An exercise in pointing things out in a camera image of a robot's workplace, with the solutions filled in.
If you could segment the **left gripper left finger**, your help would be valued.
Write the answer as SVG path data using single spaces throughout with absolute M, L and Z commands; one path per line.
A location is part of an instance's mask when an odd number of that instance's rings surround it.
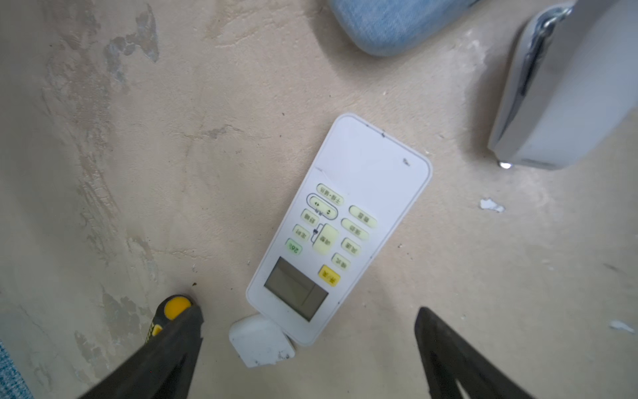
M 83 397 L 185 399 L 203 342 L 203 323 L 199 306 L 186 309 Z

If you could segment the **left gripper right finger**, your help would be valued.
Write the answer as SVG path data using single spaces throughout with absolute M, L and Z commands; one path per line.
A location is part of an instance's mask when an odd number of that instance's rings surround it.
M 530 398 L 435 312 L 419 309 L 415 338 L 432 398 Z

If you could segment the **black yellow handled screwdriver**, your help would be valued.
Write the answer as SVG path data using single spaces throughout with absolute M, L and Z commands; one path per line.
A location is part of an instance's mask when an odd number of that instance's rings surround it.
M 169 323 L 193 305 L 194 300 L 183 294 L 172 295 L 165 299 L 159 304 L 151 320 L 146 342 L 149 342 L 153 337 L 157 336 Z

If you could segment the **white battery cover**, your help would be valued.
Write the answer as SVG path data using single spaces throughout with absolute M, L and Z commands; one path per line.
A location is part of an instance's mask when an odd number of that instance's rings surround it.
M 248 368 L 276 365 L 296 355 L 287 335 L 262 314 L 235 322 L 229 330 L 229 341 Z

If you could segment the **white remote with green buttons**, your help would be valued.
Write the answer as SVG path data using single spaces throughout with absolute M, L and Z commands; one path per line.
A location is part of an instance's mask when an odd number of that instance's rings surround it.
M 339 116 L 249 284 L 249 303 L 294 342 L 314 344 L 432 175 L 418 151 L 360 116 Z

